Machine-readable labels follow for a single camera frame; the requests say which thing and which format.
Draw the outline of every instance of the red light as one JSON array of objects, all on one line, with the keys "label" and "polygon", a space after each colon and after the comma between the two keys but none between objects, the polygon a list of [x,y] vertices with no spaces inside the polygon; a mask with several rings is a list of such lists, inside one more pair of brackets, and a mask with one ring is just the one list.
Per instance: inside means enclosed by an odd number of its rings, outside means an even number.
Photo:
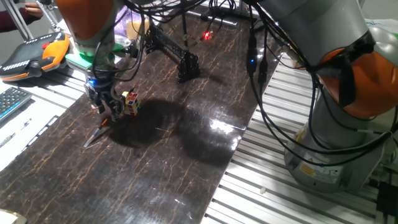
[{"label": "red light", "polygon": [[205,32],[205,33],[203,34],[203,38],[204,38],[205,40],[208,40],[208,39],[210,38],[210,33],[209,33],[209,32]]}]

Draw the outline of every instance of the pen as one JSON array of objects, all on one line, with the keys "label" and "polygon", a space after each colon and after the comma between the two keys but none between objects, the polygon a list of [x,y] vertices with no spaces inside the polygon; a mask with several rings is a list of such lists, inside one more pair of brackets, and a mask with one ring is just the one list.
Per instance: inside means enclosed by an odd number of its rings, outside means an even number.
[{"label": "pen", "polygon": [[105,126],[107,122],[108,122],[108,119],[105,119],[104,122],[102,122],[101,126],[99,126],[99,128],[97,128],[95,130],[94,134],[88,139],[88,141],[86,142],[84,147],[87,147],[92,142],[92,140],[101,133],[102,127]]},{"label": "pen", "polygon": [[[24,126],[21,128],[21,130],[23,130],[24,128],[26,128],[26,127],[29,125],[30,121],[32,121],[32,118],[30,118],[28,121],[26,121],[26,122],[24,123]],[[0,147],[3,147],[5,144],[7,144],[7,142],[9,142],[13,137],[15,137],[16,134],[17,134],[17,133],[13,133],[12,135],[6,137],[5,140],[3,140],[3,141],[0,143]]]}]

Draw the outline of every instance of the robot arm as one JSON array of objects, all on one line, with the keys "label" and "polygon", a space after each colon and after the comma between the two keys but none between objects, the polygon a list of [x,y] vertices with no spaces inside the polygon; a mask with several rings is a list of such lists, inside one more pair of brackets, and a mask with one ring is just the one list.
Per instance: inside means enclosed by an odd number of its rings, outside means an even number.
[{"label": "robot arm", "polygon": [[[96,68],[112,70],[109,53],[114,46],[113,24],[120,0],[56,0],[77,49],[92,57]],[[398,105],[398,40],[381,29],[369,30],[354,0],[266,0],[260,5],[300,49],[308,66],[317,72],[331,96],[351,115],[371,117]],[[124,103],[114,92],[112,73],[97,77],[86,71],[86,89],[92,102],[113,118]]]},{"label": "robot arm", "polygon": [[[101,47],[96,56],[96,70],[112,71],[114,48],[113,25],[116,14],[123,6],[118,0],[56,0],[58,9],[72,33],[77,50],[87,61],[92,62],[98,43]],[[105,111],[103,102],[110,108],[113,120],[124,111],[122,96],[116,94],[114,72],[85,71],[86,93],[99,113]]]},{"label": "robot arm", "polygon": [[369,118],[398,104],[398,40],[367,27],[354,0],[266,0],[260,5],[301,50],[336,102]]}]

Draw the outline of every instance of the white wall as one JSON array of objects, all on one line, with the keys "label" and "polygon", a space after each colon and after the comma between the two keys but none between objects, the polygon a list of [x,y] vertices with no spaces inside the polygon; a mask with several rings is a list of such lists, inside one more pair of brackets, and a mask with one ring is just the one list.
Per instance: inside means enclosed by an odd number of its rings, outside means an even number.
[{"label": "white wall", "polygon": [[365,0],[362,11],[367,19],[398,20],[398,0]]},{"label": "white wall", "polygon": [[[18,8],[24,7],[23,4],[18,4],[17,6]],[[6,9],[0,2],[0,11],[5,10]],[[50,22],[47,20],[47,18],[42,17],[40,20],[29,25],[29,29],[34,37],[40,37],[41,35],[48,34]],[[23,41],[24,39],[21,37],[18,30],[0,33],[0,65],[6,62],[17,46],[23,43]]]}]

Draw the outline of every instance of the green object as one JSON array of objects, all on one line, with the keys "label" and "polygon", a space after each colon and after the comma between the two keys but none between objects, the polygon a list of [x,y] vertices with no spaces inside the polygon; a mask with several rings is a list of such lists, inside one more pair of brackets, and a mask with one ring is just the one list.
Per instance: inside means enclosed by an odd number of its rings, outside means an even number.
[{"label": "green object", "polygon": [[114,48],[113,48],[113,52],[119,52],[124,48],[123,45],[115,43]]},{"label": "green object", "polygon": [[85,69],[89,68],[93,64],[92,60],[89,60],[88,57],[83,58],[81,54],[67,54],[65,58],[74,65],[78,65]]},{"label": "green object", "polygon": [[[114,54],[108,55],[109,60],[114,60]],[[87,70],[93,65],[93,57],[89,57],[82,54],[66,54],[65,58],[68,60],[68,63],[71,63],[75,67],[78,67],[82,70]]]}]

